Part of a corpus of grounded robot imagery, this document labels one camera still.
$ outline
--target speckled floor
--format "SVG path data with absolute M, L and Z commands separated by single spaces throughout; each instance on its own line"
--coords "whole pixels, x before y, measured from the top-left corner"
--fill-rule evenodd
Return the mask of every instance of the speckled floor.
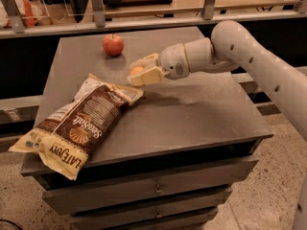
M 275 135 L 255 152 L 259 163 L 244 182 L 232 186 L 232 195 L 213 220 L 184 230 L 292 229 L 307 174 L 307 143 L 282 114 L 263 114 Z M 74 229 L 69 217 L 58 216 L 44 203 L 40 185 L 20 175 L 22 159 L 19 153 L 0 153 L 0 219 L 11 220 L 23 230 Z M 16 228 L 0 222 L 0 229 Z

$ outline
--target apple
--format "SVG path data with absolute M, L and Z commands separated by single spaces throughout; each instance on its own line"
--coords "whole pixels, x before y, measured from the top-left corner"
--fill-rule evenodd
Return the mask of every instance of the apple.
M 117 57 L 122 54 L 124 40 L 118 34 L 107 34 L 103 38 L 103 48 L 110 57 Z

